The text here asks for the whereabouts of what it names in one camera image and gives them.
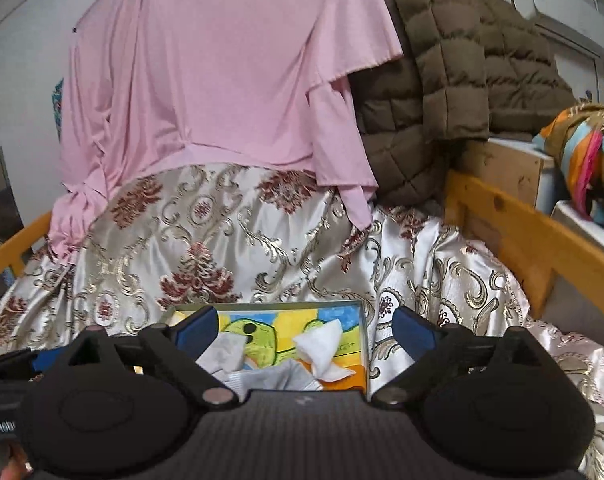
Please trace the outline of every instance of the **brown puffer jacket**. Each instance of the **brown puffer jacket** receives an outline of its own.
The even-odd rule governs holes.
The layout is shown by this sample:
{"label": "brown puffer jacket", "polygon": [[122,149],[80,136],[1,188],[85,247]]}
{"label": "brown puffer jacket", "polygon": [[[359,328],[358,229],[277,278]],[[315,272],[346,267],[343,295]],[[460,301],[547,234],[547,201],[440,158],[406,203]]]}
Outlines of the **brown puffer jacket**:
{"label": "brown puffer jacket", "polygon": [[349,76],[386,205],[441,198],[461,139],[532,136],[574,103],[547,41],[504,0],[385,0],[404,57]]}

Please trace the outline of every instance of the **wooden bed rail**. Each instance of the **wooden bed rail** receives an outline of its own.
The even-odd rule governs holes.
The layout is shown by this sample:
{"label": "wooden bed rail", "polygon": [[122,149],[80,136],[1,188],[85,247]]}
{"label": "wooden bed rail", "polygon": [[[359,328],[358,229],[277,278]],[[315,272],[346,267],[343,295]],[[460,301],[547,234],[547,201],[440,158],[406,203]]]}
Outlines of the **wooden bed rail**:
{"label": "wooden bed rail", "polygon": [[0,274],[10,267],[16,278],[22,275],[24,272],[22,255],[47,234],[50,221],[51,213],[45,213],[0,245]]}
{"label": "wooden bed rail", "polygon": [[539,318],[557,275],[604,313],[604,251],[476,177],[450,171],[445,219],[464,231],[468,213],[501,236],[498,258],[515,274]]}

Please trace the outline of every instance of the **red floral pattern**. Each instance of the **red floral pattern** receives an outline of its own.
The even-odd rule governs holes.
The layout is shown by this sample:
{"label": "red floral pattern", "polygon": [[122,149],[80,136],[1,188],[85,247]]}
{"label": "red floral pattern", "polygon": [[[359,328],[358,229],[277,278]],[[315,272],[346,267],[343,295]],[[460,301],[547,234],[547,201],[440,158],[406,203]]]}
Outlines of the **red floral pattern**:
{"label": "red floral pattern", "polygon": [[40,262],[44,256],[48,256],[48,243],[42,245],[42,247],[33,253],[33,256],[31,256],[31,261]]}
{"label": "red floral pattern", "polygon": [[480,251],[477,250],[476,247],[472,246],[470,243],[467,243],[463,248],[462,252],[465,254],[479,254]]}
{"label": "red floral pattern", "polygon": [[211,212],[211,205],[208,202],[198,202],[193,208],[193,214],[197,218],[204,218]]}
{"label": "red floral pattern", "polygon": [[406,209],[405,207],[395,207],[387,209],[391,220],[400,225],[400,238],[411,241],[411,251],[415,253],[415,242],[419,232],[424,229],[429,216],[417,209]]}
{"label": "red floral pattern", "polygon": [[390,314],[393,310],[393,300],[388,296],[383,296],[380,298],[380,312],[379,317],[384,317],[387,314]]}
{"label": "red floral pattern", "polygon": [[98,308],[95,312],[95,316],[97,316],[98,319],[101,319],[102,321],[111,319],[113,317],[113,305],[111,304],[111,302],[106,298],[100,301],[100,304],[98,305]]}
{"label": "red floral pattern", "polygon": [[121,196],[111,209],[113,221],[124,229],[132,224],[138,216],[146,211],[146,206],[160,200],[159,194],[162,184],[157,182],[154,176],[141,178],[133,189]]}
{"label": "red floral pattern", "polygon": [[0,346],[9,342],[20,316],[26,312],[26,300],[11,295],[0,313]]}
{"label": "red floral pattern", "polygon": [[317,182],[306,171],[278,171],[258,184],[260,199],[291,215],[317,191]]}
{"label": "red floral pattern", "polygon": [[346,273],[349,272],[351,267],[351,254],[358,250],[362,244],[367,240],[370,228],[360,231],[355,226],[351,229],[351,234],[342,243],[342,247],[339,249],[338,258],[341,260],[341,270]]}
{"label": "red floral pattern", "polygon": [[235,303],[242,295],[232,293],[233,285],[233,273],[217,268],[211,251],[196,242],[182,257],[178,271],[160,279],[164,297],[157,302],[163,310],[184,303]]}
{"label": "red floral pattern", "polygon": [[439,309],[439,316],[437,316],[437,326],[442,326],[452,323],[450,319],[448,319],[448,312],[446,312],[443,308]]}

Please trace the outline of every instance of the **damask pattern fabric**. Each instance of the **damask pattern fabric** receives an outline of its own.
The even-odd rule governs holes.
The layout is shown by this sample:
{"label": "damask pattern fabric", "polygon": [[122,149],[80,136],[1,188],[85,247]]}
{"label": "damask pattern fabric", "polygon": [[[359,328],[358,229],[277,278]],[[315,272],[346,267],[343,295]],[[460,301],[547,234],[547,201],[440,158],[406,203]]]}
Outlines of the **damask pattern fabric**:
{"label": "damask pattern fabric", "polygon": [[582,469],[604,480],[604,349],[531,321],[510,271],[456,228],[415,209],[371,212],[371,227],[354,229],[339,194],[296,171],[215,164],[139,179],[96,220],[76,265],[46,250],[29,262],[0,302],[0,353],[67,344],[90,324],[133,335],[175,304],[356,299],[376,390],[412,364],[391,331],[400,305],[480,335],[524,325],[592,403],[598,433]]}

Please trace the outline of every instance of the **human hand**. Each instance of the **human hand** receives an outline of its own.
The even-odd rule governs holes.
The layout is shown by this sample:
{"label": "human hand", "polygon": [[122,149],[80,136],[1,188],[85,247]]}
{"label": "human hand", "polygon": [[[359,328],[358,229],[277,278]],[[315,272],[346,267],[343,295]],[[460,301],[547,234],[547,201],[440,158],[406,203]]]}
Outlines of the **human hand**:
{"label": "human hand", "polygon": [[27,465],[26,453],[17,444],[11,444],[11,457],[9,463],[2,469],[0,480],[22,480],[31,473]]}

